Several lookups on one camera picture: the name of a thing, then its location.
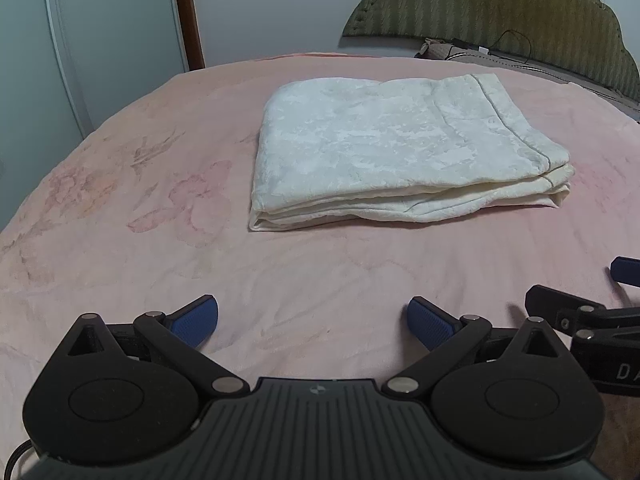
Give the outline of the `white fleece pants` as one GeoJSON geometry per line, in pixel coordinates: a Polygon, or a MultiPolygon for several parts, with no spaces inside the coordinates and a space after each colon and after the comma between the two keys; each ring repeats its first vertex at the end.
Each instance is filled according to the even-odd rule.
{"type": "Polygon", "coordinates": [[[567,149],[527,121],[494,74],[295,81],[264,109],[250,228],[556,207],[573,174],[567,149]]]}

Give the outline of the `pink floral bed blanket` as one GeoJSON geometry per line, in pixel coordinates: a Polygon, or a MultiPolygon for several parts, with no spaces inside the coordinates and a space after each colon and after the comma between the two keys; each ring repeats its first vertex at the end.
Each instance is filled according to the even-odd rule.
{"type": "Polygon", "coordinates": [[[441,80],[455,62],[294,55],[178,76],[127,106],[37,186],[1,234],[1,453],[26,439],[28,390],[79,315],[129,323],[214,296],[204,353],[248,382],[346,379],[344,404],[307,394],[290,416],[226,408],[194,479],[487,479],[474,460],[440,458],[382,436],[360,380],[424,356],[406,303],[422,296],[498,327],[524,320],[527,289],[547,285],[611,308],[638,292],[608,266],[639,252],[639,126],[601,93],[496,70],[527,121],[570,153],[559,207],[498,206],[434,224],[361,219],[288,232],[250,229],[264,107],[312,78],[441,80]]]}

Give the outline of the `green upholstered headboard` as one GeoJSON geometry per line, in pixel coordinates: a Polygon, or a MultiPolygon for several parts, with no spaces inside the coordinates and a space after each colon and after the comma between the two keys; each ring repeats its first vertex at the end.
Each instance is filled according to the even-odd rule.
{"type": "Polygon", "coordinates": [[[459,39],[639,97],[637,64],[601,0],[361,0],[343,34],[459,39]]]}

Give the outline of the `beige patterned pillow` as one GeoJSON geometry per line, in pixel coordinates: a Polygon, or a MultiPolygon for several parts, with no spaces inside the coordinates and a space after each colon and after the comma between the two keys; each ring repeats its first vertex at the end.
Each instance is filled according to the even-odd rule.
{"type": "Polygon", "coordinates": [[[601,86],[592,80],[538,61],[526,60],[485,47],[462,48],[460,41],[451,42],[426,38],[415,58],[433,61],[454,61],[485,67],[505,68],[523,74],[551,80],[558,84],[578,84],[596,96],[608,101],[635,122],[639,121],[639,103],[623,96],[619,91],[601,86]]]}

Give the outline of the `white sliding wardrobe door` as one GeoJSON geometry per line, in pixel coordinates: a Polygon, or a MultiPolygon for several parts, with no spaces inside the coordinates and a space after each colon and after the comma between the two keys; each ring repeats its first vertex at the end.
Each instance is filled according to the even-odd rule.
{"type": "Polygon", "coordinates": [[[107,118],[187,69],[176,0],[1,0],[1,221],[107,118]]]}

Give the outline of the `brown wooden wardrobe frame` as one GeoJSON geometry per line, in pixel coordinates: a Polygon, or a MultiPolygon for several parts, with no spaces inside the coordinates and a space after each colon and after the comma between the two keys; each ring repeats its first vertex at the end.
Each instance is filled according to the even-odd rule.
{"type": "Polygon", "coordinates": [[[205,60],[194,0],[176,0],[176,3],[189,70],[202,70],[205,67],[205,60]]]}

